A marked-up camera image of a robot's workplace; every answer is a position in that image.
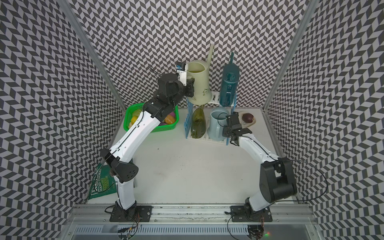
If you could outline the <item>teal watering can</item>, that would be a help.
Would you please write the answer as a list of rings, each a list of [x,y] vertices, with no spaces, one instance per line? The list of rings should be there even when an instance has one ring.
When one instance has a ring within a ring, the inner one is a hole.
[[[240,68],[234,64],[234,52],[231,52],[230,61],[223,68],[219,103],[223,107],[230,107],[234,102],[240,79]]]

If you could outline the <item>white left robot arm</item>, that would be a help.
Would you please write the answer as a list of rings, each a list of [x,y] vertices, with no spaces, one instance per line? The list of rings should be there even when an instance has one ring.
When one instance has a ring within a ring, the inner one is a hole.
[[[155,95],[142,108],[138,119],[111,148],[101,150],[103,160],[111,168],[117,186],[117,205],[124,211],[136,204],[134,178],[139,168],[133,156],[146,137],[160,125],[185,97],[194,96],[193,77],[164,74],[158,78]]]

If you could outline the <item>light blue watering can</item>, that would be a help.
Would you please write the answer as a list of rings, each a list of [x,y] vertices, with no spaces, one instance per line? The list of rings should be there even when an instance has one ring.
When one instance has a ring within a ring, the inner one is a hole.
[[[223,107],[214,108],[210,114],[210,125],[208,128],[208,136],[213,141],[224,141],[223,127],[227,125],[226,116],[229,115],[227,109]]]

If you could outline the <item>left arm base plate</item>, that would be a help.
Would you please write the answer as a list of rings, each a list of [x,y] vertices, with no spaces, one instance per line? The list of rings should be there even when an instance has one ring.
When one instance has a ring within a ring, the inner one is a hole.
[[[137,206],[137,205],[133,205],[128,210],[124,210],[118,204],[115,204],[110,216],[110,222],[147,223],[151,219],[152,210],[153,210],[153,206]]]

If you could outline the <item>olive green watering can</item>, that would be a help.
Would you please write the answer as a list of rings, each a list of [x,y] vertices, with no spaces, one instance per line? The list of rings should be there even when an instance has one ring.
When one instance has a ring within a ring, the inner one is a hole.
[[[204,105],[198,106],[192,115],[191,137],[200,139],[206,133],[206,118],[204,113]]]

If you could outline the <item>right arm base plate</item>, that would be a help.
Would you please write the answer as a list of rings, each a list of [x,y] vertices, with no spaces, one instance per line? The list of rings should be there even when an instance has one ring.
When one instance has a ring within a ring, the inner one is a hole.
[[[248,205],[230,206],[233,217],[232,221],[235,223],[271,223],[273,221],[270,208],[263,208],[259,211],[254,211]]]

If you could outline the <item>cream watering can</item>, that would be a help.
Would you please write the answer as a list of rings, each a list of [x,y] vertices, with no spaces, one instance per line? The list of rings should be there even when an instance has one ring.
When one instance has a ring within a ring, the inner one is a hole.
[[[209,103],[213,94],[210,88],[209,71],[214,51],[214,44],[210,45],[210,51],[206,61],[194,60],[188,63],[187,77],[193,78],[194,96],[188,97],[190,103],[201,106]]]

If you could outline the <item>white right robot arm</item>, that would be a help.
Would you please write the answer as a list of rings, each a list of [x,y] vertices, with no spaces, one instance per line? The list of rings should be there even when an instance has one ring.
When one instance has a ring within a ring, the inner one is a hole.
[[[259,212],[270,205],[296,195],[297,182],[293,162],[279,157],[263,146],[252,131],[243,128],[239,113],[233,112],[225,117],[223,136],[232,145],[241,147],[260,165],[259,188],[256,194],[245,201],[249,212]]]

